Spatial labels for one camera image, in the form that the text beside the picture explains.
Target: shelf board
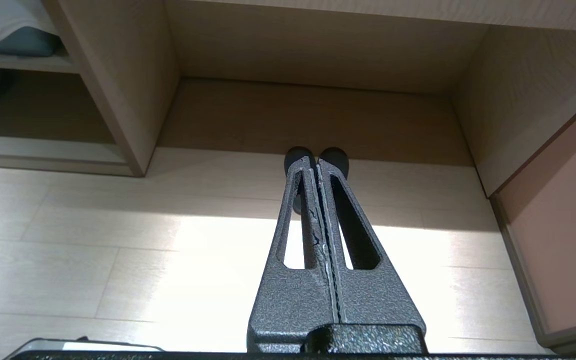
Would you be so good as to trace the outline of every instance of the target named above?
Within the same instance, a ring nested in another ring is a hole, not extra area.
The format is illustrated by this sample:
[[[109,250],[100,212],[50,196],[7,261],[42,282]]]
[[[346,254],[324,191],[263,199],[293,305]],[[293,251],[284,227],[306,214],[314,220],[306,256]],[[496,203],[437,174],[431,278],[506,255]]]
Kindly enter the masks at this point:
[[[11,169],[30,169],[44,171],[64,171],[67,173],[86,173],[103,175],[132,176],[128,164],[89,161],[66,161],[63,159],[44,159],[36,157],[0,156],[0,167]]]
[[[576,0],[193,0],[254,7],[277,7],[457,21],[510,27],[576,30]],[[170,8],[181,1],[166,0]]]
[[[50,73],[78,74],[65,48],[60,48],[49,57],[0,55],[0,69],[47,71]]]
[[[0,136],[0,157],[125,165],[117,145]]]
[[[167,13],[187,77],[409,94],[450,93],[489,29],[197,1],[171,2]]]

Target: clamp jaw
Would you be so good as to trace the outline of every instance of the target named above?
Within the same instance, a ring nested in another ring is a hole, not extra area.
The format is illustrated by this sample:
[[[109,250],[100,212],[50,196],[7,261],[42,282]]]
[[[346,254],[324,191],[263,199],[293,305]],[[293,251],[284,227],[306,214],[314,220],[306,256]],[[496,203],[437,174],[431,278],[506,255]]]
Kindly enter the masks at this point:
[[[304,156],[286,172],[277,227],[248,322],[247,350],[426,353],[426,325],[344,174],[321,158],[313,164]],[[297,197],[305,269],[283,262]],[[346,266],[340,228],[353,269]]]

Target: wooden shelf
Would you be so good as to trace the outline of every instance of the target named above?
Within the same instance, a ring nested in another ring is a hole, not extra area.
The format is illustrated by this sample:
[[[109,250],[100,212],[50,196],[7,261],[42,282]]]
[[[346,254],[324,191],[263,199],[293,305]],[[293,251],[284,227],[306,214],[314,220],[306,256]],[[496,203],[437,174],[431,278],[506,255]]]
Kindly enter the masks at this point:
[[[473,164],[447,98],[251,81],[184,79],[157,145],[282,155],[338,146],[353,159]]]
[[[78,73],[77,68],[65,48],[60,48],[54,55],[49,57],[0,55],[0,68],[48,71],[50,73]]]
[[[0,98],[0,137],[114,144],[82,78],[18,71]]]
[[[18,71],[0,98],[0,167],[131,175],[82,78]]]
[[[185,0],[165,0],[167,7]],[[192,0],[250,7],[322,10],[400,18],[576,30],[576,0]]]
[[[446,94],[488,25],[202,1],[169,2],[183,75]]]

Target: shelf compartment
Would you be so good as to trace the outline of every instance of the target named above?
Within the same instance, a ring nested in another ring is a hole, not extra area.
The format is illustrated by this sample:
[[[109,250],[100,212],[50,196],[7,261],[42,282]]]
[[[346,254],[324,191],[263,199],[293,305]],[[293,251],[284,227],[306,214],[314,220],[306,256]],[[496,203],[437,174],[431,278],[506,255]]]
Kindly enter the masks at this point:
[[[79,75],[14,78],[0,98],[0,167],[131,175]]]
[[[183,79],[158,146],[472,166],[448,98],[264,82]]]
[[[167,2],[184,76],[447,94],[488,25],[219,2]]]

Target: metal clamp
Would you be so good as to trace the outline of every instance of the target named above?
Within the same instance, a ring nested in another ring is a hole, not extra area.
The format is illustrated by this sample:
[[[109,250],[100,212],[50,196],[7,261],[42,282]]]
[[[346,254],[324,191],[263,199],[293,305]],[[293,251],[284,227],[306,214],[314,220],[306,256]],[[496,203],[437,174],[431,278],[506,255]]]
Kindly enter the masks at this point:
[[[290,269],[283,262],[297,196],[305,269]],[[354,269],[346,266],[340,228]],[[323,159],[313,168],[305,156],[286,174],[277,227],[248,322],[247,350],[301,353],[309,350],[309,333],[317,328],[334,326],[336,332],[327,333],[348,335],[344,329],[350,328],[341,324],[377,330],[382,328],[375,325],[413,327],[421,342],[415,349],[425,351],[426,325],[346,178]]]

